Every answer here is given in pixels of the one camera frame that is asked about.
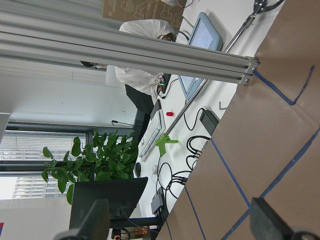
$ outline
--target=gooseneck microphone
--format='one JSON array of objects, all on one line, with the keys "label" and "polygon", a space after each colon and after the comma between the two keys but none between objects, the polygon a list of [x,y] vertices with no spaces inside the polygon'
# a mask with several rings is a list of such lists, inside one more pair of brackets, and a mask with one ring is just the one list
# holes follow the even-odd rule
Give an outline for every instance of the gooseneck microphone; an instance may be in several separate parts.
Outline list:
[{"label": "gooseneck microphone", "polygon": [[114,126],[114,124],[126,124],[126,125],[130,125],[130,126],[135,126],[135,127],[142,128],[142,126],[138,126],[138,125],[134,125],[134,124],[129,124],[129,123],[121,122],[121,121],[116,121],[116,120],[112,120],[111,123],[112,123],[113,126]]}]

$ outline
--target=cardboard box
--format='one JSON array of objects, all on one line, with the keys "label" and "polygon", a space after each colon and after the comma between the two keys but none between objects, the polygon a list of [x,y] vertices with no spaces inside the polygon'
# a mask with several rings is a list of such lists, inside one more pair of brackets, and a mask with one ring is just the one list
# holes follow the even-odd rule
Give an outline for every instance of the cardboard box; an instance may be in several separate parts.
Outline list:
[{"label": "cardboard box", "polygon": [[[185,6],[187,0],[179,0]],[[170,6],[160,0],[101,0],[104,18],[123,22],[143,19],[166,20],[175,29],[179,29],[184,8]]]}]

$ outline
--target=white keyboard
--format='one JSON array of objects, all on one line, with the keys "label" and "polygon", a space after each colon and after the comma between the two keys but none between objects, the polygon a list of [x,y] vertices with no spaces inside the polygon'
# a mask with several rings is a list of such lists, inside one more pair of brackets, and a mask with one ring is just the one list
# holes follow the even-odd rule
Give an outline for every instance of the white keyboard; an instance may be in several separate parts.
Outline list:
[{"label": "white keyboard", "polygon": [[155,146],[155,141],[160,138],[162,133],[166,130],[164,113],[162,109],[155,112],[153,118],[149,122],[148,128],[146,129],[139,145],[139,157],[144,162]]}]

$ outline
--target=computer mouse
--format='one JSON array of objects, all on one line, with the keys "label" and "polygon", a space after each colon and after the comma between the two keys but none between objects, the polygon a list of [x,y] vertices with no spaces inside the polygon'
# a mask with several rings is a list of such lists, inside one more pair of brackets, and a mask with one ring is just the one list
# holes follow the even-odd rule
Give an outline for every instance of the computer mouse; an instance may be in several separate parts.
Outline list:
[{"label": "computer mouse", "polygon": [[135,175],[139,178],[140,174],[141,174],[141,164],[140,164],[140,162],[136,162],[135,163],[133,170],[134,170]]}]

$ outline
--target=white shirt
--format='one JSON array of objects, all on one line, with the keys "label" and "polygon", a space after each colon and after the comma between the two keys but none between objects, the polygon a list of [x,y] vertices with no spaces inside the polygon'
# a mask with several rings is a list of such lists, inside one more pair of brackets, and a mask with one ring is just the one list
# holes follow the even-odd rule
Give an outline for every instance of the white shirt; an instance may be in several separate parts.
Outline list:
[{"label": "white shirt", "polygon": [[[145,19],[124,22],[119,31],[142,35],[150,38],[158,38],[161,35],[172,33],[176,35],[176,31],[169,22],[160,19]],[[163,75],[161,72],[146,72],[139,69],[129,67],[115,66],[115,74],[118,80],[127,84],[134,89],[157,97],[158,77]]]}]

